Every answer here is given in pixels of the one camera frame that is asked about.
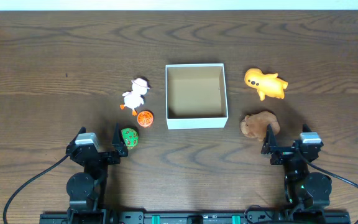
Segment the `white duck toy pink hat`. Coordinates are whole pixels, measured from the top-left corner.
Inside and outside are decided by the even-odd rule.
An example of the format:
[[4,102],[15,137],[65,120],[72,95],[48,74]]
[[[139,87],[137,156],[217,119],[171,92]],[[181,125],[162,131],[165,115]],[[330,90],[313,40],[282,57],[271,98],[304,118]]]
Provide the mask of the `white duck toy pink hat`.
[[120,109],[130,108],[132,115],[137,116],[136,108],[144,104],[144,95],[150,89],[148,82],[143,78],[131,80],[132,90],[124,92],[124,103],[120,105]]

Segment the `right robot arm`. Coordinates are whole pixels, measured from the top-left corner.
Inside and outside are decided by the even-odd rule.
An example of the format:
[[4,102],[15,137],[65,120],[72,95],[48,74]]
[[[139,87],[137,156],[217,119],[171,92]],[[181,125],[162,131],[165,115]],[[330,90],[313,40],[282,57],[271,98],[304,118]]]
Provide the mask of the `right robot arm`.
[[311,162],[324,146],[318,133],[303,125],[300,137],[291,146],[279,146],[271,125],[267,126],[261,153],[270,155],[271,165],[284,168],[284,194],[288,205],[275,212],[274,221],[324,223],[324,207],[330,204],[331,178],[321,172],[310,172]]

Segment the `yellow rubber figure toy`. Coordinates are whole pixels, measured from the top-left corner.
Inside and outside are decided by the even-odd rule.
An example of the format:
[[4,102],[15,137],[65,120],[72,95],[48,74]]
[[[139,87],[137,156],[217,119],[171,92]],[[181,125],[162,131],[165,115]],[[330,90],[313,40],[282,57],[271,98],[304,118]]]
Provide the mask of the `yellow rubber figure toy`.
[[247,86],[257,90],[260,101],[265,97],[284,99],[288,82],[278,77],[277,73],[264,74],[258,68],[250,68],[246,71],[244,82]]

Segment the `brown plush toy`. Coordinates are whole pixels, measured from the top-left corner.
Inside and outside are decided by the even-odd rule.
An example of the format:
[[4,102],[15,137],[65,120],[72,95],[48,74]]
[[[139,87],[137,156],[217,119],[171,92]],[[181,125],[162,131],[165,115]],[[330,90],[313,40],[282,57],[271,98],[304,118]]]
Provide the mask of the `brown plush toy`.
[[267,126],[271,125],[274,135],[280,132],[277,117],[268,111],[247,115],[240,122],[240,129],[245,137],[263,141],[267,132]]

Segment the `orange slice toy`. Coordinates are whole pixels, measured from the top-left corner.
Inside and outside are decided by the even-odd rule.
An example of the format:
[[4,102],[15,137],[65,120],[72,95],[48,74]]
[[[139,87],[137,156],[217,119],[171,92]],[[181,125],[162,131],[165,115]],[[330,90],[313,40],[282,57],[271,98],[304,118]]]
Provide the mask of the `orange slice toy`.
[[137,115],[137,122],[143,128],[150,127],[152,125],[153,121],[154,121],[154,116],[153,116],[152,112],[150,112],[150,111],[141,111]]

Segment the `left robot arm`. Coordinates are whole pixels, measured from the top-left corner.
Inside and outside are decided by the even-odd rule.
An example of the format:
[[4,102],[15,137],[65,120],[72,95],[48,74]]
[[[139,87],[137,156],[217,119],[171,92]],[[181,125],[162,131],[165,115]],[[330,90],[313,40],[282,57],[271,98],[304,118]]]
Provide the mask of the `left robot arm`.
[[108,167],[128,156],[128,148],[117,124],[112,151],[100,152],[95,133],[82,127],[66,148],[66,155],[84,170],[70,177],[66,190],[70,197],[68,223],[118,223],[117,212],[104,208]]

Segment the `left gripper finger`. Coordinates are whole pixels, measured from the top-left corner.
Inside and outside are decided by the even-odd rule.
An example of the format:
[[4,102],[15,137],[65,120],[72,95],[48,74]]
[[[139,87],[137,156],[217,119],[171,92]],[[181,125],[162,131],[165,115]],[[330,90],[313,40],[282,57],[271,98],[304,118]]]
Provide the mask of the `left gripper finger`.
[[127,148],[124,138],[122,136],[119,123],[117,123],[115,126],[114,135],[113,135],[111,144],[119,156],[127,156],[128,155],[128,148]]
[[83,134],[83,133],[85,133],[85,132],[86,132],[86,128],[85,128],[84,126],[81,127],[80,130],[78,131],[78,133],[76,134],[76,136],[70,141],[70,145],[71,145],[71,146],[72,146],[72,145],[75,145],[75,141],[76,141],[78,135],[79,135],[79,134]]

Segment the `green numbered ball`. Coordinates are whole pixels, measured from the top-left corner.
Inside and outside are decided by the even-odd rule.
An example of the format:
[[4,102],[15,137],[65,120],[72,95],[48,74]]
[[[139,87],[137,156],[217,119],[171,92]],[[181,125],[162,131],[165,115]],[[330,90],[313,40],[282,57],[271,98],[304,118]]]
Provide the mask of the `green numbered ball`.
[[121,135],[128,149],[133,149],[138,145],[139,135],[135,129],[124,128],[121,130]]

